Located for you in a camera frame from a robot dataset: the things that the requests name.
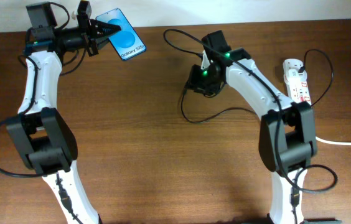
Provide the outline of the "blue screen Galaxy smartphone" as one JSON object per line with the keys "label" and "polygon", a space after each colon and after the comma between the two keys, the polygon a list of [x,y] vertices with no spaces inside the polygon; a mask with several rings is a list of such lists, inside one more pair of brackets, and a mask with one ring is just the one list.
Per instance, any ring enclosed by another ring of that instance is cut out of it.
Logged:
{"label": "blue screen Galaxy smartphone", "polygon": [[96,20],[120,26],[121,30],[108,39],[121,60],[129,60],[146,51],[146,46],[120,8],[96,16]]}

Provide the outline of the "white power strip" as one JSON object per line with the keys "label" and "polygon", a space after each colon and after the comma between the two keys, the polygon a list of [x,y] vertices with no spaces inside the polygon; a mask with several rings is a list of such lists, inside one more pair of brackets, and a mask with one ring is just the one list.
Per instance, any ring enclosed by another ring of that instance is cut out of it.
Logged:
{"label": "white power strip", "polygon": [[[286,59],[283,62],[283,70],[290,70],[290,69],[296,69],[300,70],[303,67],[303,62],[295,59],[295,58],[289,58]],[[288,97],[290,97],[292,100],[294,100],[296,103],[300,103],[303,101],[308,102],[310,105],[312,105],[312,100],[309,94],[309,89],[306,82],[295,82],[291,83],[290,85],[286,84],[287,92],[288,92]]]}

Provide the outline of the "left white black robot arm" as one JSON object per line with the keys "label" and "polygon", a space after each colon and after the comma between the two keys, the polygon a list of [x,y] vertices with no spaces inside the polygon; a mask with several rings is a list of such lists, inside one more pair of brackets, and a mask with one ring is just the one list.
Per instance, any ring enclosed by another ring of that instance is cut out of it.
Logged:
{"label": "left white black robot arm", "polygon": [[26,90],[17,115],[6,123],[7,131],[24,165],[51,188],[68,223],[101,223],[78,174],[78,146],[57,109],[57,88],[65,53],[83,50],[94,56],[121,28],[91,19],[89,1],[80,1],[78,25],[70,29],[57,25],[50,2],[26,9],[33,36],[23,51]]}

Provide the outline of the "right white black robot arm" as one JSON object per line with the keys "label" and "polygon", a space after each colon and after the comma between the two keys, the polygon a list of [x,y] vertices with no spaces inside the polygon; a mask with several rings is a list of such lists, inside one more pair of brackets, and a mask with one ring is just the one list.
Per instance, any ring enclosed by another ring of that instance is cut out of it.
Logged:
{"label": "right white black robot arm", "polygon": [[303,223],[301,199],[311,159],[317,154],[314,112],[280,92],[243,48],[232,49],[222,31],[199,40],[201,65],[193,65],[185,89],[213,97],[235,89],[260,119],[258,150],[272,178],[270,223]]}

